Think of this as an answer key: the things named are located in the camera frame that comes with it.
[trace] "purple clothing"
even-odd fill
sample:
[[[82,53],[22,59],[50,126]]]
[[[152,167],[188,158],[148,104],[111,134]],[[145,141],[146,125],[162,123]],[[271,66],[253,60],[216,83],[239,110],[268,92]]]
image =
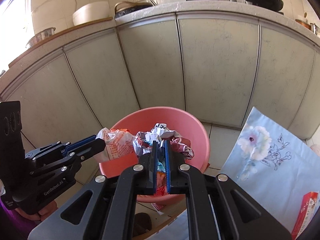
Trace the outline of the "purple clothing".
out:
[[[36,227],[36,223],[20,216],[15,210],[7,210],[1,200],[0,203],[11,223],[20,231],[23,237],[27,239],[31,230]]]

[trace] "stainless steel bowl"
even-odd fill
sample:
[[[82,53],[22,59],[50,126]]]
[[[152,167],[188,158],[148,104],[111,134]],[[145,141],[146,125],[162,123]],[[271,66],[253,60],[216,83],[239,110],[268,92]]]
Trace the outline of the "stainless steel bowl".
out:
[[[26,48],[30,49],[32,46],[36,45],[38,42],[43,41],[44,39],[54,35],[55,27],[51,27],[43,30],[42,32],[37,33],[33,36],[28,43],[26,44]]]

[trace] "person's hand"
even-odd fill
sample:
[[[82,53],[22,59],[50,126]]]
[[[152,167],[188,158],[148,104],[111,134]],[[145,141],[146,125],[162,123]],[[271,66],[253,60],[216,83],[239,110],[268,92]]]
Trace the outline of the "person's hand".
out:
[[[34,215],[28,215],[26,214],[21,208],[16,208],[15,211],[19,213],[22,217],[32,220],[32,221],[43,221],[48,216],[50,216],[53,212],[55,212],[58,209],[57,203],[55,201],[50,202],[48,205],[46,205],[43,209],[41,209],[37,214]]]

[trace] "red box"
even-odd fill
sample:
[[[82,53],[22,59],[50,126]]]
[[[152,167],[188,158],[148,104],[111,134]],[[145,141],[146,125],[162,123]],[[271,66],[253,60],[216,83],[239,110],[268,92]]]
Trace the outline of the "red box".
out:
[[[310,223],[313,217],[317,198],[317,192],[309,192],[303,196],[300,212],[291,233],[293,240],[295,240]]]

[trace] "light blue fabric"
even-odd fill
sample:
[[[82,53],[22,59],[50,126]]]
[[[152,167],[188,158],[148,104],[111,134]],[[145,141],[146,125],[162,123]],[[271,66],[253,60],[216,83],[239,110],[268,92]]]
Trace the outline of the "light blue fabric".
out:
[[[221,169],[290,232],[305,194],[320,190],[320,157],[256,108]]]

